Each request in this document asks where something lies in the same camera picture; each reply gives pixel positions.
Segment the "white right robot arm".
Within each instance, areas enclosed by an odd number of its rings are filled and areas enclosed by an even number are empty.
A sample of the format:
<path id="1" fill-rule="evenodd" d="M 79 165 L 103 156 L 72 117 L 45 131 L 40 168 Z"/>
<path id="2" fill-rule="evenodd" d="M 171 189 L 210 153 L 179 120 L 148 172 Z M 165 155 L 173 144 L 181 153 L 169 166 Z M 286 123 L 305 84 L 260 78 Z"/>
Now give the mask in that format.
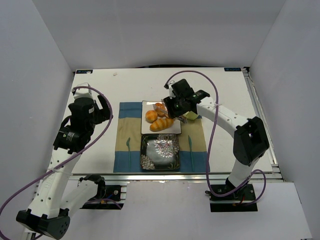
<path id="1" fill-rule="evenodd" d="M 248 118 L 231 111 L 203 90 L 194 91 L 186 79 L 167 83 L 164 87 L 169 91 L 163 101 L 170 118 L 193 112 L 211 120 L 214 127 L 221 127 L 233 138 L 235 162 L 225 184 L 233 193 L 241 189 L 270 147 L 263 121 L 257 116 Z"/>

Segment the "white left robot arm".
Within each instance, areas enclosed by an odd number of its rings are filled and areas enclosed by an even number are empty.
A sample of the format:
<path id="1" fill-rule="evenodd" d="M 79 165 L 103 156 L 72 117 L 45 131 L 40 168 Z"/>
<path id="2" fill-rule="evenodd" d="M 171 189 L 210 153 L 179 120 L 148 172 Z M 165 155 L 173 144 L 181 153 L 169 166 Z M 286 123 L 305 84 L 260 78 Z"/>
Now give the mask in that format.
<path id="1" fill-rule="evenodd" d="M 106 99 L 101 95 L 97 98 L 102 108 L 90 94 L 76 96 L 69 104 L 71 115 L 63 120 L 54 140 L 48 175 L 43 178 L 28 208 L 20 210 L 16 216 L 16 221 L 28 230 L 60 240 L 78 209 L 88 201 L 105 196 L 105 179 L 98 174 L 90 174 L 81 178 L 79 186 L 63 197 L 81 151 L 91 141 L 95 126 L 112 117 Z"/>

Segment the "metal serving tongs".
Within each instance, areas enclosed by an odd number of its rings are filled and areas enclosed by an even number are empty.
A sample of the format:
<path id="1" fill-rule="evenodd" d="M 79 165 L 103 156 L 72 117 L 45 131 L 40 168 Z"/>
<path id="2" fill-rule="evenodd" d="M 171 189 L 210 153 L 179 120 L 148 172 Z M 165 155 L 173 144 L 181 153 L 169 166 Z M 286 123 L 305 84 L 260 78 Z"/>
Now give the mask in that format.
<path id="1" fill-rule="evenodd" d="M 163 103 L 156 102 L 152 106 L 153 106 L 153 109 L 157 112 L 157 115 L 161 118 L 166 117 L 167 119 L 179 120 L 180 122 L 182 122 L 184 124 L 187 123 L 187 119 L 184 116 L 178 116 L 178 117 L 174 117 L 174 118 L 169 117 L 166 106 Z"/>

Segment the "round bread roll top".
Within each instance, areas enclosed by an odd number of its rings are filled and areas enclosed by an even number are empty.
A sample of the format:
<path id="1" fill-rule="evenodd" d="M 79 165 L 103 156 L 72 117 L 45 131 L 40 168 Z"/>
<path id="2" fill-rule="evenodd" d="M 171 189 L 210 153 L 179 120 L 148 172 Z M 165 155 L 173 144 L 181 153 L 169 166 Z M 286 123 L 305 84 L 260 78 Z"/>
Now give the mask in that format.
<path id="1" fill-rule="evenodd" d="M 162 103 L 160 103 L 160 102 L 155 103 L 153 108 L 155 111 L 157 111 L 157 114 L 159 117 L 165 117 L 167 110 L 166 110 L 166 107 Z"/>

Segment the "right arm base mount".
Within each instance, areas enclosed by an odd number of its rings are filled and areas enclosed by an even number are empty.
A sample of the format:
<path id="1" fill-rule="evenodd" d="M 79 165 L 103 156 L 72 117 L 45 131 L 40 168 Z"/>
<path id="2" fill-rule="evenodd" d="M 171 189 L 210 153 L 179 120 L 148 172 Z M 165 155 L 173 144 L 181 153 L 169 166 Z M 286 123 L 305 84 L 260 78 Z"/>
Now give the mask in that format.
<path id="1" fill-rule="evenodd" d="M 258 211 L 257 203 L 254 202 L 256 200 L 256 194 L 252 184 L 247 184 L 240 190 L 224 197 L 215 196 L 209 190 L 206 190 L 205 194 L 209 197 L 211 213 Z"/>

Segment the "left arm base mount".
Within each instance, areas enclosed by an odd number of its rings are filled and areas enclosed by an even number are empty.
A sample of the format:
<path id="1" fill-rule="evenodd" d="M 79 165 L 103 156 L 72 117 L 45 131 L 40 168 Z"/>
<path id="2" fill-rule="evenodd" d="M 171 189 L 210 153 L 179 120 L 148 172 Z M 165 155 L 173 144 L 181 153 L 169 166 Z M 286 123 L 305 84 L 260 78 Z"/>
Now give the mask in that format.
<path id="1" fill-rule="evenodd" d="M 120 210 L 124 206 L 124 204 L 121 203 L 121 185 L 107 185 L 105 178 L 97 174 L 81 177 L 78 186 L 82 181 L 94 182 L 97 185 L 97 194 L 90 198 L 81 209 Z"/>

